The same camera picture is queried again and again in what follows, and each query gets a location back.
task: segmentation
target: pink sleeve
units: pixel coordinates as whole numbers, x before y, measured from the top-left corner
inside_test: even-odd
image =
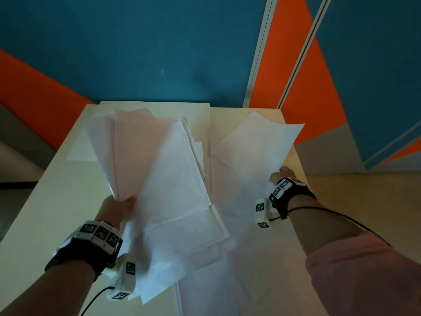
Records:
[[[306,268],[330,316],[421,315],[421,265],[372,233],[324,246]]]

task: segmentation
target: beige floor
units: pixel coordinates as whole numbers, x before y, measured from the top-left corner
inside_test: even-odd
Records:
[[[356,219],[421,263],[421,173],[310,175],[326,207]]]

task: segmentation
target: white table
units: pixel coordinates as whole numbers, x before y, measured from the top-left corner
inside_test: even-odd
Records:
[[[85,120],[111,114],[113,106],[125,110],[148,107],[155,116],[186,116],[197,142],[207,139],[208,129],[213,139],[223,139],[253,111],[210,109],[208,104],[198,103],[102,102],[99,106],[87,105],[0,244],[0,310],[43,273],[55,248],[82,222],[95,217],[102,200],[110,194],[98,162],[66,158],[76,141],[89,144],[83,137]],[[280,110],[255,110],[273,121],[285,122]],[[203,144],[203,149],[207,155],[208,144]],[[284,164],[290,166],[299,179],[306,181],[294,148]],[[84,307],[108,286],[107,282],[107,277],[98,278]],[[87,315],[176,316],[179,306],[172,286],[145,305],[140,299],[111,302],[101,295]]]

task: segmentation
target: wrist tracker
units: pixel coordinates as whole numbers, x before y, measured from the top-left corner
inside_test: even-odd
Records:
[[[105,268],[115,265],[122,244],[117,228],[105,222],[86,221],[59,246],[44,270],[69,260],[82,260],[92,266],[96,281]]]
[[[306,183],[293,177],[287,177],[278,182],[275,190],[269,196],[269,201],[272,203],[272,207],[278,211],[280,218],[286,219],[288,217],[289,201],[300,194],[317,199]]]

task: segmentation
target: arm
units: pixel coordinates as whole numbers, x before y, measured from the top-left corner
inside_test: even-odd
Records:
[[[279,172],[271,175],[270,181],[277,184],[279,180],[285,177],[296,176],[291,169],[282,166]],[[297,195],[289,201],[288,210],[299,206],[326,208],[310,196]],[[289,217],[306,255],[310,255],[331,242],[358,236],[362,232],[358,226],[345,218],[317,209],[303,208],[291,212]]]
[[[120,223],[131,211],[135,201],[134,196],[121,202],[109,196],[102,203],[95,220],[120,228]],[[53,266],[0,312],[0,316],[75,316],[82,308],[94,278],[93,268],[81,260],[70,260]]]

